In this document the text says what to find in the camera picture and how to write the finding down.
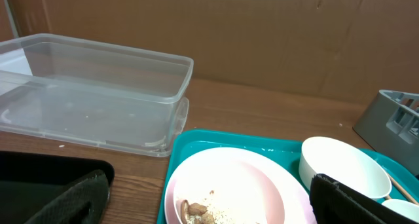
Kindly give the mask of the food scraps rice and nuts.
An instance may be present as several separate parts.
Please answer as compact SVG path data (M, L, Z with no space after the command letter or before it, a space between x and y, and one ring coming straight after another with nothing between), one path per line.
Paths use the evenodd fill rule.
M232 210L222 203L214 190L200 198L183 199L179 207L182 224L234 224Z

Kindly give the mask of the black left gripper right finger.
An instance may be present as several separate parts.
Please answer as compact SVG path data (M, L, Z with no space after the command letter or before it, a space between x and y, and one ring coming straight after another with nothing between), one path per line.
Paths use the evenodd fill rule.
M310 204L318 224L416 223L325 174L312 178Z

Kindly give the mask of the wooden chopstick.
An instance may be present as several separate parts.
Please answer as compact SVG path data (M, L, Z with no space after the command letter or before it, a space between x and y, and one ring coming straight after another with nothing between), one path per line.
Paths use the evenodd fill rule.
M390 174L387 174L392 185L411 203L418 205L418 201L405 190Z

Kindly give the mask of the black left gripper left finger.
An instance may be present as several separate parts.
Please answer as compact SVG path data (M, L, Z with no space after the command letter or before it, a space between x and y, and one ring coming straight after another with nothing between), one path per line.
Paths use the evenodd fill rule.
M94 170L60 189L52 200L38 207L26 223L98 224L109 195L107 176L102 170Z

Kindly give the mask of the pink bowl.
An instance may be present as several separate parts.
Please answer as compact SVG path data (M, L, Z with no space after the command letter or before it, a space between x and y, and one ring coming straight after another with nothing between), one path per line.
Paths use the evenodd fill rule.
M214 190L228 206L234 224L280 224L285 222L281 194L271 179L246 162L189 162L173 173L166 193L166 221L182 223L183 199L196 199Z

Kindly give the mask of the white bowl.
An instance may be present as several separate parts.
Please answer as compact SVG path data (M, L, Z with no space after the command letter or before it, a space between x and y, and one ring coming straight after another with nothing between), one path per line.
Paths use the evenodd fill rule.
M299 176L307 189L317 174L325 174L373 200L392 191L383 167L363 151L333 138L316 136L302 143Z

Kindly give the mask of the pink round plate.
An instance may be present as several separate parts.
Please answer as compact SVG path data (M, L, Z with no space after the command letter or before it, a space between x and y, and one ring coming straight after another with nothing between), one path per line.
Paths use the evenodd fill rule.
M164 194L167 223L315 223L304 187L257 153L197 152L174 170Z

